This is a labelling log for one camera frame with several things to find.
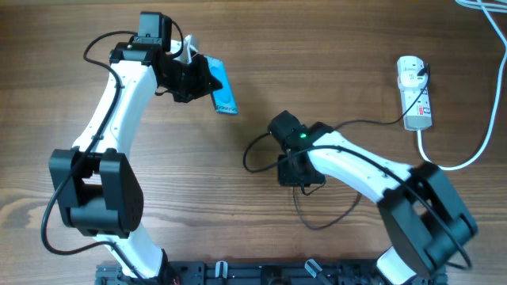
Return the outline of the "Galaxy S25 smartphone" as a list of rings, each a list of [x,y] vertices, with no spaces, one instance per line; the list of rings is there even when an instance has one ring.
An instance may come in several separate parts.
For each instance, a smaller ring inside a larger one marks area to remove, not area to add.
[[[222,86],[212,92],[212,101],[216,112],[227,115],[237,115],[238,108],[223,62],[220,59],[208,55],[206,55],[205,58],[208,61],[211,75],[217,79]]]

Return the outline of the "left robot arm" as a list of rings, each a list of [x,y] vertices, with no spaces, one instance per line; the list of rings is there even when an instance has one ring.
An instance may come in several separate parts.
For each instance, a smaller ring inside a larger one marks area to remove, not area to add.
[[[190,39],[120,43],[107,64],[109,80],[84,132],[54,150],[49,170],[63,223],[104,246],[129,284],[175,284],[166,252],[142,224],[143,191],[130,165],[140,119],[153,96],[187,103],[205,95],[218,112],[237,111],[223,62],[200,54]]]

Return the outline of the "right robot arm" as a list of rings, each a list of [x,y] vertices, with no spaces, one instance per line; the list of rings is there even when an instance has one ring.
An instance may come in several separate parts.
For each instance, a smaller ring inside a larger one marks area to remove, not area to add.
[[[391,247],[376,261],[392,284],[431,278],[478,232],[475,219],[445,172],[431,162],[417,167],[390,161],[348,141],[331,126],[301,124],[283,111],[268,125],[280,144],[278,181],[305,189],[333,177],[379,209]]]

